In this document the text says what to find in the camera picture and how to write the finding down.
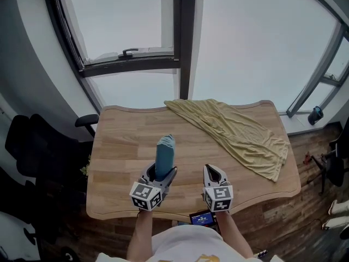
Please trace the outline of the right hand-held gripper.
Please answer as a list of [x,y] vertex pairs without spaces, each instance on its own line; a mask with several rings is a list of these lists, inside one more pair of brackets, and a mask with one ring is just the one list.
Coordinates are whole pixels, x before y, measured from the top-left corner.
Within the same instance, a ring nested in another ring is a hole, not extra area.
[[229,211],[233,202],[233,187],[227,182],[226,173],[215,165],[203,166],[203,201],[211,212]]

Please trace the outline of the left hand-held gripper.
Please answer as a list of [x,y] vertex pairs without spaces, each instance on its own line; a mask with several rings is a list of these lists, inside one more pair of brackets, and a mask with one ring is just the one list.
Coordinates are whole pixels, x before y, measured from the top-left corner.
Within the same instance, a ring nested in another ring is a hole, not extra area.
[[134,182],[129,193],[133,205],[141,210],[153,211],[164,200],[169,192],[172,181],[177,174],[177,167],[173,167],[162,181],[155,180],[155,161],[148,164],[141,173],[141,177]]

